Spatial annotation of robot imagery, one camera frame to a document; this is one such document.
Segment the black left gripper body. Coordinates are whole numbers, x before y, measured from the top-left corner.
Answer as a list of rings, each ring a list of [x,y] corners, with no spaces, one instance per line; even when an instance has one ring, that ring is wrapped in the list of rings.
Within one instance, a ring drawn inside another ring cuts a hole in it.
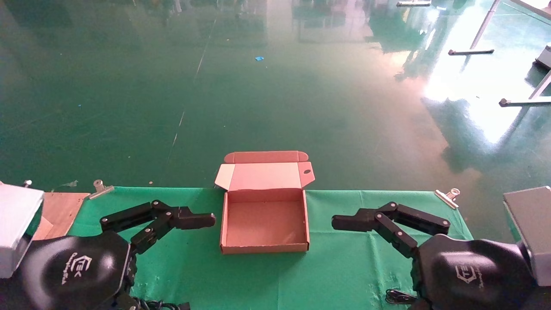
[[[115,232],[33,242],[19,265],[21,310],[117,310],[131,287],[130,244]]]

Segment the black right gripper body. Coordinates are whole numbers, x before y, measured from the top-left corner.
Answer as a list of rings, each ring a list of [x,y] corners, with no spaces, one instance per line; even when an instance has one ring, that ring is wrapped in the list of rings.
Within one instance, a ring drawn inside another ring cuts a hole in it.
[[[411,275],[431,310],[539,308],[539,285],[519,245],[437,234],[418,248]]]

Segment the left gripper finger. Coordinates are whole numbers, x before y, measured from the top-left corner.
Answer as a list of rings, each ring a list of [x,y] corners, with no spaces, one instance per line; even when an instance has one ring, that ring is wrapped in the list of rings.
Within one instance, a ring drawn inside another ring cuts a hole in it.
[[[120,294],[117,297],[117,309],[118,310],[141,310],[139,300],[131,297],[128,294]]]
[[[213,213],[195,214],[187,206],[172,207],[160,200],[153,200],[109,214],[100,220],[103,232],[116,233],[145,223],[146,227],[130,238],[133,254],[145,253],[174,228],[192,230],[213,227],[215,216]]]

